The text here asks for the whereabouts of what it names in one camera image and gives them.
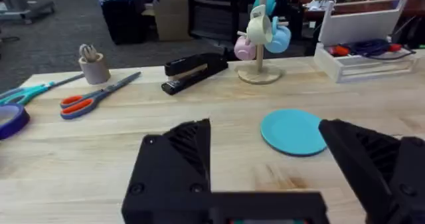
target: office chair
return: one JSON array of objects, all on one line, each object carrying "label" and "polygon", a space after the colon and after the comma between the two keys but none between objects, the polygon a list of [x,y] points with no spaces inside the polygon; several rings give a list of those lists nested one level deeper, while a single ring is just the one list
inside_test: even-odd
[{"label": "office chair", "polygon": [[189,34],[236,42],[243,0],[189,0]]}]

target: scissors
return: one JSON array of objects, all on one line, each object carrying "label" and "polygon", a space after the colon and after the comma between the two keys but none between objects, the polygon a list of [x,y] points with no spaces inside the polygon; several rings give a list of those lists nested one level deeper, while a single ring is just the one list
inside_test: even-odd
[{"label": "scissors", "polygon": [[40,84],[27,88],[14,88],[0,94],[0,105],[12,103],[26,105],[37,95],[82,77],[84,77],[84,74],[79,74],[60,82],[50,82],[48,84]]},{"label": "scissors", "polygon": [[109,85],[106,88],[89,94],[65,98],[60,103],[60,107],[62,108],[60,115],[63,119],[71,120],[93,111],[100,101],[109,96],[111,93],[129,84],[131,81],[137,79],[140,74],[141,72],[137,72],[121,81],[118,81],[116,84]]}]

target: blue tape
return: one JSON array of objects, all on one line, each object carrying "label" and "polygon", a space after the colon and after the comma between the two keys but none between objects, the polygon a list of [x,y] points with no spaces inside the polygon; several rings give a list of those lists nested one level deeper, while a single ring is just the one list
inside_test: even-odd
[{"label": "blue tape", "polygon": [[0,106],[0,140],[4,140],[29,122],[29,114],[20,104],[6,104]]}]

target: scissors blade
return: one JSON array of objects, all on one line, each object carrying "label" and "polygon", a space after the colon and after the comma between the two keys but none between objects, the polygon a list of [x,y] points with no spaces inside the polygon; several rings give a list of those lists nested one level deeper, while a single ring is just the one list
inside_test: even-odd
[{"label": "scissors blade", "polygon": [[128,76],[127,78],[118,81],[116,84],[109,85],[108,87],[105,88],[105,91],[106,92],[113,92],[113,91],[129,84],[131,81],[137,79],[140,76],[140,74],[141,74],[141,72],[134,73],[134,74]]},{"label": "scissors blade", "polygon": [[67,78],[66,80],[62,80],[60,82],[55,82],[54,84],[49,85],[48,89],[50,90],[51,88],[61,86],[63,84],[66,84],[66,83],[74,81],[74,80],[78,80],[79,78],[82,78],[82,77],[84,77],[84,74],[79,74],[79,75],[73,76],[71,78]]}]

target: cardboard box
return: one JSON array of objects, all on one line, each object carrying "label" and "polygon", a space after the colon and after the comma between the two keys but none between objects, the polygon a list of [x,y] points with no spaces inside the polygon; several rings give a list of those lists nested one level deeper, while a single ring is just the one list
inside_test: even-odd
[{"label": "cardboard box", "polygon": [[187,0],[158,0],[153,3],[160,41],[184,41],[189,36],[189,3]]}]

